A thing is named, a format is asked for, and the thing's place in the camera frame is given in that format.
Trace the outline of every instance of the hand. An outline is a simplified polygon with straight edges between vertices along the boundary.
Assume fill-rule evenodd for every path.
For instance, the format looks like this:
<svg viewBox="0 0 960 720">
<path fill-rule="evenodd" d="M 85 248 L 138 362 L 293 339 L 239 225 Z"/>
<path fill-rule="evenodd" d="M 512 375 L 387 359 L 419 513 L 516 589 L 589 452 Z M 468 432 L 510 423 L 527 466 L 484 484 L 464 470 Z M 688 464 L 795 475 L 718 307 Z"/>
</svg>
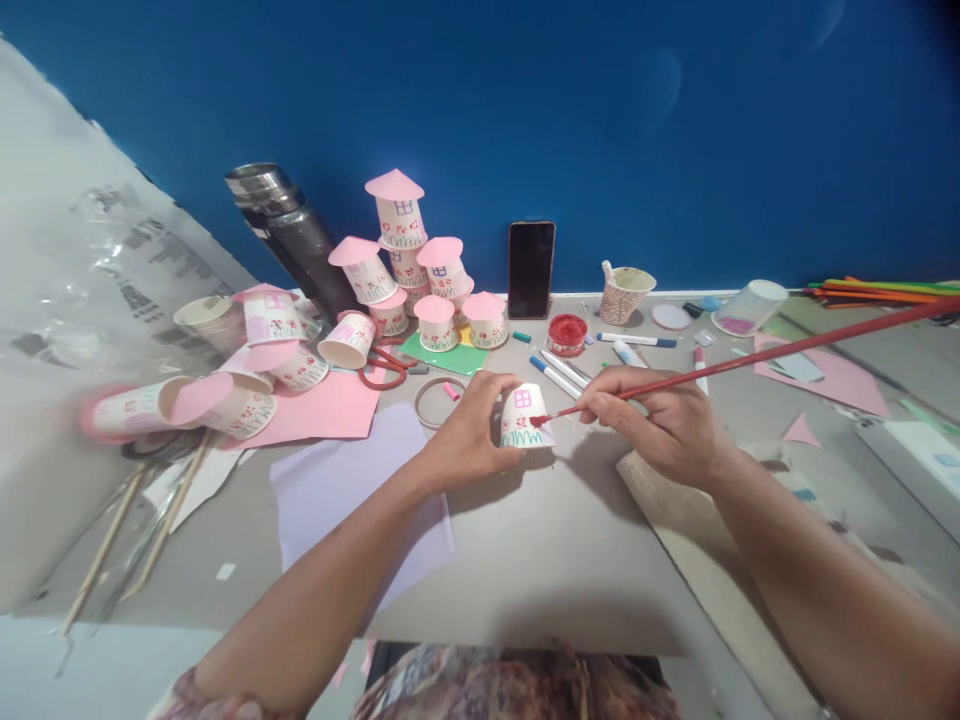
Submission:
<svg viewBox="0 0 960 720">
<path fill-rule="evenodd" d="M 523 384 L 516 375 L 481 370 L 473 376 L 447 421 L 411 461 L 431 492 L 444 492 L 509 470 L 526 454 L 515 447 L 498 448 L 490 439 L 490 417 L 501 393 Z"/>
<path fill-rule="evenodd" d="M 716 427 L 710 402 L 689 382 L 636 399 L 647 416 L 615 394 L 665 380 L 678 373 L 610 367 L 587 385 L 577 401 L 580 422 L 614 428 L 664 477 L 711 492 L 739 459 L 740 451 Z"/>
</svg>

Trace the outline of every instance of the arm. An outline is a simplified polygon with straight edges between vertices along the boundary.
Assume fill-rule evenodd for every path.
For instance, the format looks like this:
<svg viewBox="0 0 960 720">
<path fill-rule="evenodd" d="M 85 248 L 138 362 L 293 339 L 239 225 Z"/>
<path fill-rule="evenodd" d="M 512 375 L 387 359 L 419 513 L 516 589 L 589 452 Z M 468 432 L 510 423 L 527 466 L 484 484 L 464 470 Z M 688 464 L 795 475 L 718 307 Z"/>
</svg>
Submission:
<svg viewBox="0 0 960 720">
<path fill-rule="evenodd" d="M 420 505 L 523 457 L 490 440 L 494 402 L 520 382 L 477 373 L 426 447 L 284 573 L 200 661 L 200 691 L 210 698 L 250 693 L 275 712 L 306 714 L 343 660 Z"/>
<path fill-rule="evenodd" d="M 671 374 L 604 371 L 578 402 L 581 421 L 599 418 L 664 477 L 713 497 L 790 649 L 842 717 L 958 717 L 960 641 L 724 437 L 696 385 L 643 396 L 646 417 L 613 396 Z"/>
</svg>

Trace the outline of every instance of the blue wall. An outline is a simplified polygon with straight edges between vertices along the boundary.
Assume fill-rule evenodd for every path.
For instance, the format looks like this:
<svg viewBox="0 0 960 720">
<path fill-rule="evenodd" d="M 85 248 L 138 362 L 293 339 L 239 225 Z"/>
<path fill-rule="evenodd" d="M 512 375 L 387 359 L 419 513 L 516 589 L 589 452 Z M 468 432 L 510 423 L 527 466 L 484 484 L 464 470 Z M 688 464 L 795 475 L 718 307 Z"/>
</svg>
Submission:
<svg viewBox="0 0 960 720">
<path fill-rule="evenodd" d="M 484 289 L 520 219 L 557 222 L 558 291 L 606 257 L 661 288 L 960 275 L 935 2 L 16 5 L 8 39 L 263 280 L 286 282 L 222 181 L 263 160 L 337 237 L 375 235 L 363 183 L 401 168 Z"/>
</svg>

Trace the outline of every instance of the white marker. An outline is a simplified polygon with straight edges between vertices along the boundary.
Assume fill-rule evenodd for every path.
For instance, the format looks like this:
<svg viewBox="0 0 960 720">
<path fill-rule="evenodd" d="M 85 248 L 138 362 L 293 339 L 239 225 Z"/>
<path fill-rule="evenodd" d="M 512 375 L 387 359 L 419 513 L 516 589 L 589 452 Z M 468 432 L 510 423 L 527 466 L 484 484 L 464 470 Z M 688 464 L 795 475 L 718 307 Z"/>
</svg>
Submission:
<svg viewBox="0 0 960 720">
<path fill-rule="evenodd" d="M 637 355 L 623 340 L 617 340 L 613 343 L 613 351 L 617 354 L 617 357 L 620 358 L 620 362 L 622 362 L 624 365 L 643 368 L 650 367 L 643 360 L 641 360 L 640 356 Z"/>
<path fill-rule="evenodd" d="M 693 369 L 703 370 L 706 366 L 707 366 L 707 359 L 703 354 L 703 348 L 696 348 L 693 351 Z M 703 391 L 704 395 L 710 394 L 710 391 L 707 390 L 706 378 L 697 378 L 697 387 Z"/>
<path fill-rule="evenodd" d="M 538 357 L 533 357 L 531 355 L 530 364 L 533 365 L 535 368 L 537 368 L 537 370 L 542 372 L 548 378 L 553 380 L 553 382 L 555 382 L 561 390 L 563 390 L 567 395 L 572 397 L 574 400 L 580 399 L 580 396 L 583 394 L 580 392 L 580 388 L 576 387 L 575 385 L 572 385 L 570 382 L 567 381 L 565 377 L 563 377 L 560 373 L 558 373 L 553 368 L 548 368 L 544 364 L 543 360 L 541 360 Z"/>
<path fill-rule="evenodd" d="M 677 341 L 671 338 L 647 338 L 642 335 L 617 335 L 616 333 L 597 333 L 597 340 L 616 342 L 623 340 L 631 345 L 650 345 L 652 347 L 676 347 Z"/>
<path fill-rule="evenodd" d="M 587 381 L 582 377 L 577 375 L 576 371 L 567 365 L 563 360 L 558 358 L 552 352 L 548 350 L 541 350 L 540 354 L 543 355 L 544 360 L 553 365 L 557 370 L 560 371 L 561 375 L 564 375 L 567 379 L 570 380 L 574 385 L 579 385 L 582 388 L 587 386 Z"/>
</svg>

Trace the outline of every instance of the person's left hand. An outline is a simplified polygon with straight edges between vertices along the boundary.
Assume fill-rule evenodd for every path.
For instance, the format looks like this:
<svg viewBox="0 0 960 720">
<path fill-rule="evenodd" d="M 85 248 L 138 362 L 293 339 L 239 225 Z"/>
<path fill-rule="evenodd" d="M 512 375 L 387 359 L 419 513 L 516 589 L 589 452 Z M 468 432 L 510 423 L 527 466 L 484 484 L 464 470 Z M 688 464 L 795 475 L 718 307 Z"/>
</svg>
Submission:
<svg viewBox="0 0 960 720">
<path fill-rule="evenodd" d="M 509 470 L 523 459 L 524 450 L 498 448 L 490 439 L 494 403 L 501 393 L 522 384 L 516 375 L 481 370 L 473 376 L 456 409 L 411 460 L 432 492 L 445 492 Z"/>
</svg>

